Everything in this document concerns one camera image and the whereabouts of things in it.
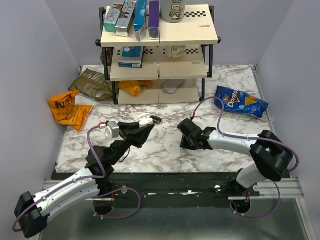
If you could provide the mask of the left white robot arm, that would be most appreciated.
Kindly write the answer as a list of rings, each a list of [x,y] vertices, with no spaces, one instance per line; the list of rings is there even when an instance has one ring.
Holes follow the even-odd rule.
[[[89,152],[87,164],[71,177],[53,187],[31,194],[23,193],[14,210],[13,232],[22,232],[29,239],[42,232],[68,206],[89,198],[104,198],[115,193],[110,176],[122,156],[131,147],[142,148],[155,127],[154,123],[141,126],[139,122],[105,121],[87,132]],[[97,129],[109,131],[114,142],[108,146],[94,146],[91,133]]]

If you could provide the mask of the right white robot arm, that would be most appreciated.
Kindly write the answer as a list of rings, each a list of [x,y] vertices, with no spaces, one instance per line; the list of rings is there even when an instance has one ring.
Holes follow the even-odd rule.
[[[230,191],[241,196],[253,185],[271,180],[279,182],[294,155],[273,132],[260,134],[220,133],[215,127],[201,129],[194,120],[184,119],[178,126],[182,133],[180,147],[188,150],[227,150],[252,157],[254,163],[237,171]]]

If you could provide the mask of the black earbud charging case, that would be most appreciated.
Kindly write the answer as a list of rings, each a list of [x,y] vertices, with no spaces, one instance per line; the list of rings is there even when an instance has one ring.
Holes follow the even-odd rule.
[[[152,115],[151,118],[152,118],[154,124],[160,124],[162,122],[162,119],[158,116]]]

